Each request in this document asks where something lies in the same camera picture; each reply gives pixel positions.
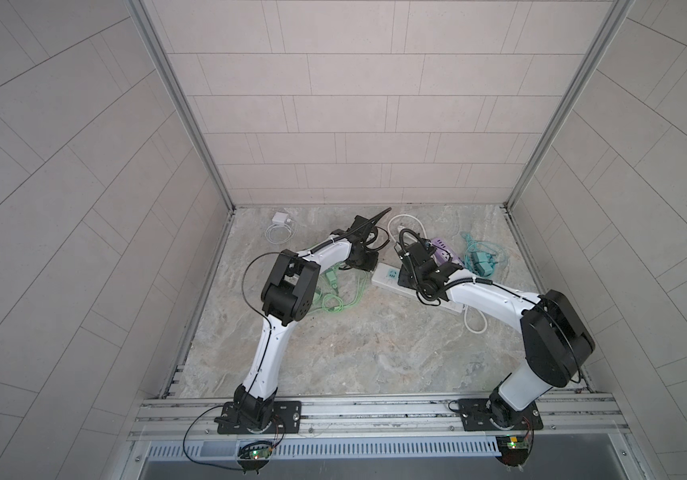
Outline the white multicolour power strip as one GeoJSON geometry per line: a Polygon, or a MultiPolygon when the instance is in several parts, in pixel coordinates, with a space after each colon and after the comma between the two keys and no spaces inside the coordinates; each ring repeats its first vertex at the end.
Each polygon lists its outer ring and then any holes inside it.
{"type": "MultiPolygon", "coordinates": [[[[389,266],[385,263],[377,264],[377,268],[375,268],[373,276],[371,276],[371,283],[379,288],[383,288],[391,293],[401,295],[405,298],[419,300],[415,290],[399,285],[399,269],[389,266]]],[[[441,304],[439,304],[439,308],[443,308],[449,312],[457,314],[463,313],[463,310],[465,309],[463,305],[453,301],[443,301],[441,304]]]]}

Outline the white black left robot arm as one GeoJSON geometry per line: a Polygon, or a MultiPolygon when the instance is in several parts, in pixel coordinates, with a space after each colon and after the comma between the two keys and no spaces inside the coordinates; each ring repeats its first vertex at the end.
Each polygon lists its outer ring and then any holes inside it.
{"type": "Polygon", "coordinates": [[[371,218],[355,216],[349,228],[333,231],[310,249],[278,253],[261,293],[262,308],[257,311],[264,320],[261,340],[246,379],[216,419],[219,432],[263,433],[270,427],[282,360],[297,323],[312,309],[320,275],[340,263],[373,272],[379,263],[379,252],[389,243],[375,248],[371,244],[379,237],[379,220],[390,211],[385,208],[371,218]]]}

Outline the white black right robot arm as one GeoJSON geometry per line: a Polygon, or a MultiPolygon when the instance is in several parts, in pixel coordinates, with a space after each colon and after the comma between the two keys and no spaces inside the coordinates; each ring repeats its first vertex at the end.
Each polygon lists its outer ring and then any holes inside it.
{"type": "Polygon", "coordinates": [[[501,430],[515,428],[537,398],[581,376],[595,340],[565,294],[519,292],[447,260],[435,262],[437,246],[411,229],[399,232],[395,252],[399,281],[429,306],[455,302],[501,320],[523,337],[525,361],[489,396],[485,411],[501,430]]]}

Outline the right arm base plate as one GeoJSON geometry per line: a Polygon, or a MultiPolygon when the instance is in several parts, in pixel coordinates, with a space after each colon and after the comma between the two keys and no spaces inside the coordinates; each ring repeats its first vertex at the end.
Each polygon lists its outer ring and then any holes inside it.
{"type": "Polygon", "coordinates": [[[471,431],[519,431],[543,430],[543,417],[537,403],[531,402],[523,411],[507,412],[509,405],[503,402],[504,414],[495,415],[489,409],[487,398],[465,398],[457,402],[463,430],[471,431]]]}

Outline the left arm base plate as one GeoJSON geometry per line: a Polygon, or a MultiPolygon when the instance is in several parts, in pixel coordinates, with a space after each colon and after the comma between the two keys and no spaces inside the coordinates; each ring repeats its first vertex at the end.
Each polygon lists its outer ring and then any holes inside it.
{"type": "Polygon", "coordinates": [[[299,401],[228,402],[215,422],[219,434],[295,434],[301,414],[299,401]]]}

